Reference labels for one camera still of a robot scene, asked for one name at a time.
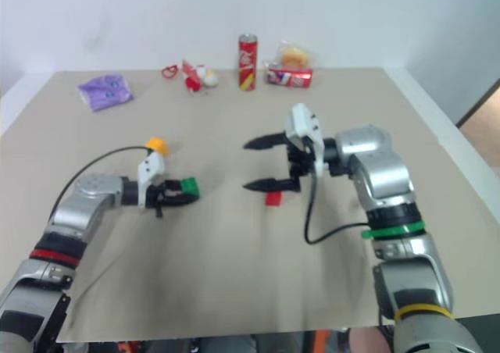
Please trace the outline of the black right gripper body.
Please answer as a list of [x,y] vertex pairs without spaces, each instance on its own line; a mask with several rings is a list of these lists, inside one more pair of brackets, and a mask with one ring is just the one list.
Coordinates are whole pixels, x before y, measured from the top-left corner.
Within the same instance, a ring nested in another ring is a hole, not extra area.
[[314,169],[315,152],[310,148],[310,140],[299,140],[298,144],[286,139],[289,177],[297,180],[309,175]]

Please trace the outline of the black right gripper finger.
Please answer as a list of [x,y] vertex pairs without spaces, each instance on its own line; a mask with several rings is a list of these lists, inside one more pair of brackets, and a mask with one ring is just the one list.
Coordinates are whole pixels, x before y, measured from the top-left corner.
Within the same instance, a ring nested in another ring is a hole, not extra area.
[[261,151],[281,145],[288,145],[288,139],[285,132],[266,134],[252,138],[243,145],[243,149]]
[[257,191],[263,193],[282,192],[282,191],[292,191],[292,192],[301,191],[300,181],[297,178],[287,178],[280,180],[275,178],[258,179],[244,184],[243,188],[250,191]]

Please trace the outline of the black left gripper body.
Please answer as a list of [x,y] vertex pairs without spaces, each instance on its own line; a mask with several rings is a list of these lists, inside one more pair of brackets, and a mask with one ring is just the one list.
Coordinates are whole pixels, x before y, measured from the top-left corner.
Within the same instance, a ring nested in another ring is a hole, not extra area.
[[146,208],[153,209],[157,218],[163,218],[163,209],[171,206],[167,191],[172,185],[171,180],[164,180],[158,185],[150,185],[146,191]]

